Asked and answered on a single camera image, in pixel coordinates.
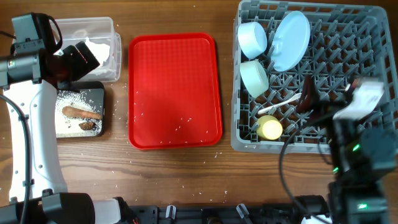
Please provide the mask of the white plastic spoon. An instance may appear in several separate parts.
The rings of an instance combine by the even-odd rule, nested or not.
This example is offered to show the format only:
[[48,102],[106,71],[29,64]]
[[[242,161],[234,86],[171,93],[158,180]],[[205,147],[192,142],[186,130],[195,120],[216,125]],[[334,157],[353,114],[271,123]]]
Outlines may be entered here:
[[289,98],[288,100],[285,100],[285,101],[283,101],[281,103],[278,103],[276,105],[269,106],[267,108],[261,109],[257,113],[258,113],[258,115],[265,114],[266,112],[268,112],[268,111],[270,111],[272,109],[276,109],[276,108],[278,108],[280,106],[283,106],[283,105],[286,105],[286,104],[288,104],[288,103],[290,103],[292,101],[298,100],[301,97],[301,95],[302,95],[301,93],[297,93],[297,94],[293,95],[291,98]]

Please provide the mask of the white napkin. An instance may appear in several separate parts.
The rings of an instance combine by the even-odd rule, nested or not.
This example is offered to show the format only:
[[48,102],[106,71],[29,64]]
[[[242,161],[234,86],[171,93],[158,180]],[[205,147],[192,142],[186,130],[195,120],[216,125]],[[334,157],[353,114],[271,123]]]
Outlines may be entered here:
[[99,75],[101,73],[100,70],[108,63],[111,47],[107,44],[96,44],[88,37],[85,39],[85,44],[99,62],[99,67],[94,69],[91,73]]

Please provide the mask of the brown carrot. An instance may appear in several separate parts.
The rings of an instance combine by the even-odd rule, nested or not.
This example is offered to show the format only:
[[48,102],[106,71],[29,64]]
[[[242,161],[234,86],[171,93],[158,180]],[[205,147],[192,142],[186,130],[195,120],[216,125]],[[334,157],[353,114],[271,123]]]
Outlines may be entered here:
[[62,109],[62,113],[71,118],[87,118],[87,119],[102,119],[103,116],[98,113],[80,110],[71,106],[66,106]]

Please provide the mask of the yellow plastic cup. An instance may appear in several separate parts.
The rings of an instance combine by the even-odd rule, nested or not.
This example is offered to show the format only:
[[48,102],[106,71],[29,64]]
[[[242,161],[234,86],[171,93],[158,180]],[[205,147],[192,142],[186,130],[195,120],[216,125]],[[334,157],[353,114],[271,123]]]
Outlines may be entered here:
[[274,116],[262,116],[258,119],[257,124],[257,135],[266,140],[276,140],[282,135],[283,127],[279,120]]

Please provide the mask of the mint green bowl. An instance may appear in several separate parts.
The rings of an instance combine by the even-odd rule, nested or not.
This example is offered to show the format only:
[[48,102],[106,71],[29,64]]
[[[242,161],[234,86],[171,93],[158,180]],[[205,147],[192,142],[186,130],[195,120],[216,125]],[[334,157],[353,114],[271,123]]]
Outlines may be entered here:
[[269,88],[269,79],[258,60],[243,62],[239,71],[247,91],[253,98],[262,95]]

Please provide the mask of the light blue plate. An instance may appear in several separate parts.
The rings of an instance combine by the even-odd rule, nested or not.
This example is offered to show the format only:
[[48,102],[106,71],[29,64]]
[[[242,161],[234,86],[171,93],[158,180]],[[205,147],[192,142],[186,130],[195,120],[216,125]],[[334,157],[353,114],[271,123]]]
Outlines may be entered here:
[[310,40],[310,23],[300,11],[292,11],[279,24],[272,41],[271,60],[277,72],[294,68],[304,56]]

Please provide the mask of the brown food scrap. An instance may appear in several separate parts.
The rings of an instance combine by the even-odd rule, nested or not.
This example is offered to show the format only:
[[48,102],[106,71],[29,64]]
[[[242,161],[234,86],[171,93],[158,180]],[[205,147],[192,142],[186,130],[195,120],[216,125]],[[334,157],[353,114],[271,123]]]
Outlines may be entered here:
[[84,122],[79,124],[80,129],[84,131],[92,130],[95,128],[95,126],[96,125],[94,122]]

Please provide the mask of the light blue bowl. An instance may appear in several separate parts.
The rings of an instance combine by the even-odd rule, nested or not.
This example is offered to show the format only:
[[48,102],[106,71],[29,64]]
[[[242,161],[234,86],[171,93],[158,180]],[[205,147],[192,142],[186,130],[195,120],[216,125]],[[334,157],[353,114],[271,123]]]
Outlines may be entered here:
[[267,36],[258,22],[247,22],[238,27],[238,42],[243,54],[254,59],[267,49]]

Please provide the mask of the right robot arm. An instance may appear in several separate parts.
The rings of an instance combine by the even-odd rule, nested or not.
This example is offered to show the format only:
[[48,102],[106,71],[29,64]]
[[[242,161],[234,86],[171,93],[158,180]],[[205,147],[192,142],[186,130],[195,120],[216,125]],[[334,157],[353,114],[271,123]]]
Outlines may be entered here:
[[335,181],[328,185],[328,202],[333,223],[388,222],[381,179],[397,166],[397,135],[382,128],[359,128],[383,94],[383,82],[357,78],[345,88],[343,100],[325,101],[310,77],[303,83],[298,112],[312,112],[308,124],[324,128],[330,140]]

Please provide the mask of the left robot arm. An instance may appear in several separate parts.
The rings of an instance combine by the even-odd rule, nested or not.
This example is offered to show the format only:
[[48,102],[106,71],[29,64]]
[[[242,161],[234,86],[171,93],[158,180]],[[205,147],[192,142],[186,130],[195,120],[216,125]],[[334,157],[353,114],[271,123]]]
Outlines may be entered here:
[[1,58],[1,99],[7,103],[13,176],[2,223],[138,223],[121,198],[93,201],[70,193],[60,167],[55,131],[59,90],[99,63],[84,42],[63,46],[55,19],[28,13],[12,19],[9,55]]

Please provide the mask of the grey dishwasher rack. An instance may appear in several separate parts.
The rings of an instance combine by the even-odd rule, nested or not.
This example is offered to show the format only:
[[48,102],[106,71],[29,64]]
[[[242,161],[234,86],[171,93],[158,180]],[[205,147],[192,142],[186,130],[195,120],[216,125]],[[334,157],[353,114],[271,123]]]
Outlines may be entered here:
[[[231,146],[236,151],[279,153],[293,137],[289,152],[327,152],[323,128],[307,126],[310,113],[297,113],[294,101],[258,115],[258,111],[288,100],[302,91],[310,75],[320,98],[342,100],[352,78],[373,77],[384,84],[384,95],[376,110],[359,124],[366,128],[397,129],[397,70],[386,11],[379,6],[321,4],[287,1],[241,1],[234,26],[258,22],[272,40],[282,19],[292,11],[302,12],[310,23],[308,48],[299,63],[277,72],[271,60],[273,47],[258,56],[269,79],[269,88],[253,98],[239,71],[246,61],[237,42],[233,44],[234,84],[232,95]],[[266,140],[257,135],[260,117],[276,117],[283,127],[280,138]]]

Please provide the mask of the clear plastic bin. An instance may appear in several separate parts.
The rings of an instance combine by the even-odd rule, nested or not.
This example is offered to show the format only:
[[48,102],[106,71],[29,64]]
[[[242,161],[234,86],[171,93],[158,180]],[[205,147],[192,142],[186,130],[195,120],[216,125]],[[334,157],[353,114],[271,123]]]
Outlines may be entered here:
[[55,38],[59,39],[56,27],[60,28],[63,45],[56,52],[62,55],[63,50],[69,45],[75,45],[88,37],[96,44],[107,44],[110,48],[110,56],[107,65],[99,75],[91,72],[80,79],[81,82],[116,82],[121,74],[122,47],[121,37],[114,29],[114,23],[110,17],[84,17],[73,19],[57,19],[50,23],[55,32]]

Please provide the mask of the red serving tray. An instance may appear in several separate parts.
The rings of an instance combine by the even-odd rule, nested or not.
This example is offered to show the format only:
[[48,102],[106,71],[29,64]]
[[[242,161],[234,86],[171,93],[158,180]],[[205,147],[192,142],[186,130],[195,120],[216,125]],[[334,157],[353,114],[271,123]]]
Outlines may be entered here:
[[141,35],[128,48],[127,136],[139,150],[202,147],[223,135],[215,41]]

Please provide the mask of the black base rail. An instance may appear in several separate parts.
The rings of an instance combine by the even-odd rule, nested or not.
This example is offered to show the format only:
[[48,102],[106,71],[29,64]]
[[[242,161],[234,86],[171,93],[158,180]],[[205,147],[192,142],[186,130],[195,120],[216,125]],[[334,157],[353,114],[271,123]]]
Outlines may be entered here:
[[285,224],[333,223],[325,203],[316,204],[310,215],[292,203],[266,203],[248,206],[240,203],[227,207],[131,206],[131,223],[149,224]]

